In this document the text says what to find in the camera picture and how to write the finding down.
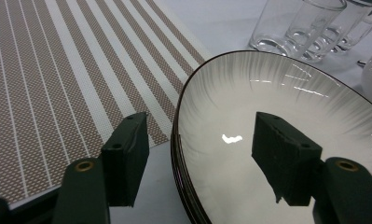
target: white stripe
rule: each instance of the white stripe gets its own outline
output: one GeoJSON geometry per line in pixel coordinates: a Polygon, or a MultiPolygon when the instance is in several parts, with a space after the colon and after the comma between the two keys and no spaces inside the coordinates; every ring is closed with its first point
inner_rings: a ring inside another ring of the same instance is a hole
{"type": "MultiPolygon", "coordinates": [[[[55,62],[55,59],[54,59],[54,57],[53,57],[53,55],[52,55],[51,47],[50,47],[50,45],[49,45],[49,42],[48,42],[48,39],[47,39],[47,36],[46,36],[46,32],[44,31],[43,24],[41,23],[41,20],[40,20],[40,15],[39,15],[39,13],[38,13],[38,11],[37,11],[36,5],[34,4],[34,1],[32,1],[32,4],[34,5],[34,11],[35,11],[35,13],[36,13],[36,15],[37,15],[37,19],[38,19],[38,22],[39,22],[40,28],[41,28],[41,30],[43,31],[43,36],[44,36],[44,39],[45,39],[45,41],[46,41],[46,45],[47,45],[47,47],[48,47],[49,55],[50,55],[50,57],[51,57],[51,59],[52,59],[52,62],[53,62],[53,64],[54,64],[55,71],[57,72],[57,74],[58,74],[58,79],[60,80],[60,82],[61,82],[61,84],[62,84],[61,76],[59,76],[59,71],[58,71],[57,63],[55,62]]],[[[53,118],[54,118],[55,127],[56,127],[56,129],[58,130],[58,135],[60,136],[60,139],[61,139],[61,144],[62,144],[63,154],[64,154],[64,157],[66,158],[67,163],[70,164],[70,158],[69,158],[69,155],[67,154],[66,145],[64,144],[64,141],[63,141],[63,137],[62,137],[62,133],[61,133],[61,128],[60,128],[60,126],[59,126],[59,124],[58,124],[57,116],[55,115],[55,111],[54,111],[54,108],[53,108],[53,106],[52,106],[51,100],[49,99],[49,94],[48,94],[48,89],[47,89],[46,81],[44,80],[43,73],[42,73],[42,71],[41,71],[41,67],[40,67],[40,62],[38,61],[37,54],[36,54],[35,50],[34,50],[34,56],[36,57],[38,70],[39,70],[39,73],[40,73],[40,76],[41,76],[41,80],[42,80],[42,82],[43,82],[44,90],[45,90],[45,92],[46,92],[46,96],[47,96],[47,99],[48,99],[49,108],[50,108],[51,113],[52,113],[52,116],[53,116],[53,118]]],[[[67,99],[67,95],[66,95],[66,94],[65,94],[65,97],[66,97],[66,101],[67,101],[67,103],[68,103],[68,105],[69,105],[69,108],[70,108],[70,110],[71,110],[71,112],[72,112],[72,114],[73,114],[72,107],[71,107],[70,104],[69,104],[69,100],[67,99]]]]}
{"type": "Polygon", "coordinates": [[[101,138],[104,142],[106,142],[108,140],[107,136],[110,136],[111,132],[113,131],[110,120],[104,111],[102,102],[99,99],[95,88],[93,87],[87,69],[81,60],[81,56],[78,53],[76,44],[73,42],[72,36],[67,29],[66,23],[63,20],[56,1],[46,0],[46,4],[62,42],[66,56],[75,74],[78,86],[81,89],[81,93],[83,94],[87,107],[92,116],[93,122],[95,123],[101,138]]]}
{"type": "Polygon", "coordinates": [[[148,146],[149,147],[153,147],[155,146],[156,143],[154,142],[153,138],[151,137],[151,135],[148,135],[148,146]]]}
{"type": "Polygon", "coordinates": [[[154,120],[157,122],[162,132],[166,134],[166,136],[169,138],[172,129],[171,121],[168,119],[162,107],[159,105],[159,102],[154,97],[154,94],[148,88],[147,84],[145,83],[145,80],[142,78],[141,74],[137,70],[134,63],[132,62],[128,52],[124,49],[121,42],[118,40],[117,36],[114,35],[115,32],[113,28],[105,19],[101,10],[99,10],[98,5],[95,3],[95,1],[87,2],[90,8],[92,9],[95,18],[97,19],[105,35],[107,36],[110,45],[113,47],[118,58],[124,64],[125,70],[130,76],[132,82],[135,84],[137,91],[141,93],[141,97],[143,98],[148,109],[150,110],[150,113],[153,116],[154,120]]]}
{"type": "Polygon", "coordinates": [[[100,47],[98,40],[93,34],[88,22],[86,21],[83,12],[80,10],[77,1],[71,0],[68,1],[69,7],[72,10],[73,15],[75,16],[78,27],[80,28],[81,34],[84,36],[90,51],[92,53],[95,62],[98,64],[99,70],[101,70],[104,80],[107,83],[109,90],[111,91],[119,110],[121,111],[124,117],[136,113],[136,110],[133,108],[133,105],[130,99],[127,96],[127,93],[122,88],[118,78],[113,71],[110,62],[107,61],[107,58],[100,47]]]}
{"type": "MultiPolygon", "coordinates": [[[[8,6],[7,6],[7,0],[5,0],[5,4],[6,4],[7,15],[8,15],[8,21],[10,23],[10,28],[11,28],[11,31],[13,31],[13,27],[12,27],[12,23],[11,23],[11,17],[10,17],[10,13],[8,11],[8,6]]],[[[25,175],[23,173],[23,165],[22,165],[22,160],[21,160],[20,146],[18,145],[17,129],[15,127],[15,120],[14,120],[14,115],[13,115],[13,112],[12,112],[10,95],[9,95],[9,92],[8,92],[6,71],[5,71],[5,67],[3,65],[3,58],[2,58],[1,53],[0,53],[0,61],[2,63],[2,69],[3,69],[3,80],[5,81],[5,88],[6,88],[7,101],[8,101],[8,109],[10,111],[11,123],[12,123],[13,130],[14,130],[14,142],[15,142],[15,148],[17,149],[18,162],[19,162],[19,165],[20,165],[20,173],[21,173],[22,184],[23,184],[23,193],[24,193],[25,197],[28,197],[29,194],[28,194],[28,189],[26,187],[25,175]]]]}
{"type": "Polygon", "coordinates": [[[213,57],[212,53],[207,50],[202,43],[198,40],[196,36],[194,36],[188,28],[180,21],[180,19],[170,10],[168,9],[162,0],[154,0],[156,5],[161,9],[163,14],[165,14],[168,19],[171,20],[173,25],[179,30],[179,32],[189,41],[189,43],[198,51],[200,56],[206,61],[213,57]]]}
{"type": "Polygon", "coordinates": [[[131,26],[128,24],[127,20],[122,15],[121,11],[119,11],[116,4],[112,0],[106,0],[106,4],[109,6],[110,10],[116,17],[118,23],[121,25],[122,29],[128,36],[133,46],[136,48],[137,53],[141,56],[141,58],[147,65],[148,69],[151,71],[151,74],[155,77],[160,87],[164,90],[171,103],[174,106],[176,106],[177,101],[179,100],[179,94],[177,93],[176,89],[173,87],[168,78],[163,74],[162,70],[154,61],[153,56],[148,52],[147,48],[142,43],[139,36],[133,31],[131,26]]]}
{"type": "MultiPolygon", "coordinates": [[[[34,57],[36,58],[37,66],[40,70],[40,64],[39,64],[37,56],[35,54],[34,43],[33,43],[32,37],[31,37],[31,33],[29,31],[28,22],[26,22],[25,13],[23,12],[22,2],[21,2],[21,0],[19,0],[19,2],[20,2],[20,6],[21,6],[21,12],[22,12],[23,20],[25,21],[25,25],[26,25],[26,30],[28,32],[28,36],[29,36],[29,39],[31,41],[31,46],[32,46],[32,49],[34,51],[34,57]]],[[[24,84],[25,84],[26,93],[28,95],[29,106],[31,107],[32,116],[34,118],[34,127],[35,127],[35,130],[36,130],[36,135],[37,135],[37,139],[38,139],[38,144],[40,146],[40,152],[41,152],[41,156],[42,156],[42,159],[43,159],[44,167],[46,169],[48,184],[49,184],[50,187],[52,187],[52,180],[51,180],[51,176],[49,175],[48,164],[47,164],[47,160],[46,160],[46,154],[44,153],[43,144],[41,142],[41,137],[40,137],[40,132],[38,130],[37,121],[36,121],[35,116],[34,116],[34,108],[32,106],[32,102],[31,102],[31,99],[30,99],[30,96],[29,96],[28,87],[26,85],[26,80],[25,80],[25,76],[23,74],[22,66],[21,66],[21,72],[22,72],[22,78],[23,78],[23,81],[24,81],[24,84]]]]}
{"type": "Polygon", "coordinates": [[[156,14],[156,12],[147,4],[146,1],[139,1],[139,4],[145,9],[147,14],[156,23],[159,29],[168,37],[168,39],[173,43],[180,54],[186,59],[186,61],[191,65],[193,69],[198,68],[200,64],[192,57],[188,52],[186,47],[177,39],[177,37],[172,33],[168,26],[161,20],[161,18],[156,14]]]}
{"type": "Polygon", "coordinates": [[[139,14],[139,12],[136,10],[135,7],[133,7],[133,4],[131,4],[130,1],[122,1],[124,5],[129,10],[130,14],[136,19],[137,23],[141,26],[142,30],[148,34],[148,38],[153,43],[153,45],[157,48],[158,52],[162,55],[162,57],[165,59],[165,61],[168,63],[170,68],[173,70],[173,72],[179,77],[179,79],[182,81],[183,84],[186,83],[186,80],[188,79],[188,75],[186,74],[185,70],[180,66],[180,64],[173,58],[171,53],[168,51],[166,46],[159,40],[157,35],[154,33],[154,31],[151,29],[151,27],[147,24],[145,19],[139,14]]]}

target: plate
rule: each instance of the plate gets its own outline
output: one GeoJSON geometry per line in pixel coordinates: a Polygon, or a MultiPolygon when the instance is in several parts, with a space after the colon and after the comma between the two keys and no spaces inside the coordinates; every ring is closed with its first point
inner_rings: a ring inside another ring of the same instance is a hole
{"type": "Polygon", "coordinates": [[[252,154],[255,113],[287,120],[372,174],[372,104],[340,81],[281,55],[236,51],[189,78],[172,128],[172,167],[195,223],[314,223],[312,207],[275,202],[252,154]]]}

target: table surface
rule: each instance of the table surface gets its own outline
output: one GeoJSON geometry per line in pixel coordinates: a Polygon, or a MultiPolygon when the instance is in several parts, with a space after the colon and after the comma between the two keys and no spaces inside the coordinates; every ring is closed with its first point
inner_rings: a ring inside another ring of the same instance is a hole
{"type": "MultiPolygon", "coordinates": [[[[246,49],[264,0],[158,0],[212,56],[246,49]]],[[[329,54],[312,64],[363,94],[362,68],[356,62],[372,55],[372,33],[347,55],[329,54]]],[[[172,177],[170,144],[152,147],[133,208],[111,208],[112,223],[190,223],[172,177]]]]}

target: drinking glass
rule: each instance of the drinking glass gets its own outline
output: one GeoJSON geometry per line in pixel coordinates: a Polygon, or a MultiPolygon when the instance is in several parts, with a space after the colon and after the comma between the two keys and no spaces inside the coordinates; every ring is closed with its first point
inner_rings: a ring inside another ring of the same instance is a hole
{"type": "Polygon", "coordinates": [[[372,0],[347,0],[346,8],[324,29],[301,59],[311,63],[319,62],[371,11],[372,0]]]}
{"type": "Polygon", "coordinates": [[[345,53],[372,31],[372,11],[354,26],[351,31],[334,47],[335,53],[345,53]]]}
{"type": "Polygon", "coordinates": [[[249,46],[297,59],[345,7],[345,0],[268,0],[249,46]]]}

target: striped placemat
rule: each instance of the striped placemat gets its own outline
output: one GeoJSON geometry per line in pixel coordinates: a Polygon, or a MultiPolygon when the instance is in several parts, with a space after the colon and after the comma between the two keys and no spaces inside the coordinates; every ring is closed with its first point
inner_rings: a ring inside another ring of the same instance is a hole
{"type": "Polygon", "coordinates": [[[0,197],[59,185],[121,120],[169,140],[187,77],[211,56],[153,0],[0,0],[0,197]]]}

